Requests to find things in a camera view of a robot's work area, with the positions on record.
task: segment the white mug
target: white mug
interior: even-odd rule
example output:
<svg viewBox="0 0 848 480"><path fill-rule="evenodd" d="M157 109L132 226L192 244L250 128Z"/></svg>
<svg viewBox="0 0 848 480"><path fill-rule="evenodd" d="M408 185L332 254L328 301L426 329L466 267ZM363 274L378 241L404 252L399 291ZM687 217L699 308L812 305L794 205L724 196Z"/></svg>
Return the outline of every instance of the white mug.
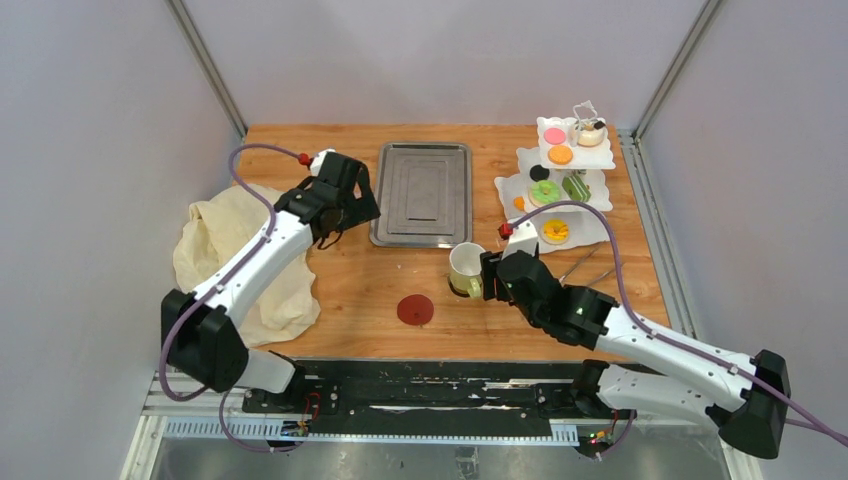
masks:
<svg viewBox="0 0 848 480"><path fill-rule="evenodd" d="M471 298L483 296L483 265L480 263L480 254L485 252L485 248L471 242L453 247L450 253L449 280L454 290Z"/></svg>

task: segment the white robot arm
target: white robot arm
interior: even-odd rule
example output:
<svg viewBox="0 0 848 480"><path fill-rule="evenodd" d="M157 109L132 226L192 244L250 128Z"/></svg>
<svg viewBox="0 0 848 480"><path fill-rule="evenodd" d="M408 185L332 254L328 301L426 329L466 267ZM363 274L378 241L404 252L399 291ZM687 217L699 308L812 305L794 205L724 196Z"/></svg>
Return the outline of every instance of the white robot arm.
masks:
<svg viewBox="0 0 848 480"><path fill-rule="evenodd" d="M280 197L273 217L221 270L193 292L172 290L162 301L168 364L207 388L257 388L277 395L281 405L302 397L302 369L282 356L246 348L238 327L298 255L315 243L322 249L333 233L335 243L346 230L380 215L362 162L325 150L309 163L313 175Z"/></svg>
<svg viewBox="0 0 848 480"><path fill-rule="evenodd" d="M717 348L631 315L601 292L560 285L538 259L538 233L529 221L505 225L501 235L509 240L504 251L481 255L485 299L514 304L532 326L562 343L627 357L662 374L587 360L581 379L572 385L575 397L613 410L690 420L717 428L725 441L746 453L777 456L787 405L750 378L788 397L782 357L767 350L751 357Z"/></svg>

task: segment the metal tray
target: metal tray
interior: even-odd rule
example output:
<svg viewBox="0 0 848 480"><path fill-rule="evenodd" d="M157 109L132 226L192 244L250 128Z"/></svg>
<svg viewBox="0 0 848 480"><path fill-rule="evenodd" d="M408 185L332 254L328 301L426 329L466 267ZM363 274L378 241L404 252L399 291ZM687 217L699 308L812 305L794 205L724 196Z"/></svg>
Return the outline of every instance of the metal tray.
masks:
<svg viewBox="0 0 848 480"><path fill-rule="evenodd" d="M381 247L449 248L471 241L471 149L461 143L387 143L375 188Z"/></svg>

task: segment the white wall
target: white wall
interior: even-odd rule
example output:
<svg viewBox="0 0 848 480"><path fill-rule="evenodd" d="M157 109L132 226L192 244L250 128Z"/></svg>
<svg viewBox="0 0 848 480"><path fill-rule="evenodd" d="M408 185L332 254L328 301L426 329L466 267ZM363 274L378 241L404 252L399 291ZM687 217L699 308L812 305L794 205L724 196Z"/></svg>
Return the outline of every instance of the white wall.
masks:
<svg viewBox="0 0 848 480"><path fill-rule="evenodd" d="M634 127L702 0L187 0L248 123Z"/></svg>
<svg viewBox="0 0 848 480"><path fill-rule="evenodd" d="M233 131L162 1L0 6L0 478L116 478Z"/></svg>
<svg viewBox="0 0 848 480"><path fill-rule="evenodd" d="M848 3L726 3L646 139L662 205L708 336L785 356L793 398L848 432ZM830 479L848 461L787 427L762 465Z"/></svg>

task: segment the red coaster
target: red coaster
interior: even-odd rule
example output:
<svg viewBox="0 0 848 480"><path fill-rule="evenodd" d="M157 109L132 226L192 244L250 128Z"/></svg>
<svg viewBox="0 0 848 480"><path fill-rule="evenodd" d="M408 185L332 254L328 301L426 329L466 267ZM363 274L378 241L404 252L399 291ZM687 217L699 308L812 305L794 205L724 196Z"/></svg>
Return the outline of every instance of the red coaster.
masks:
<svg viewBox="0 0 848 480"><path fill-rule="evenodd" d="M410 295L398 302L398 318L407 325L424 325L433 318L433 302L424 295Z"/></svg>

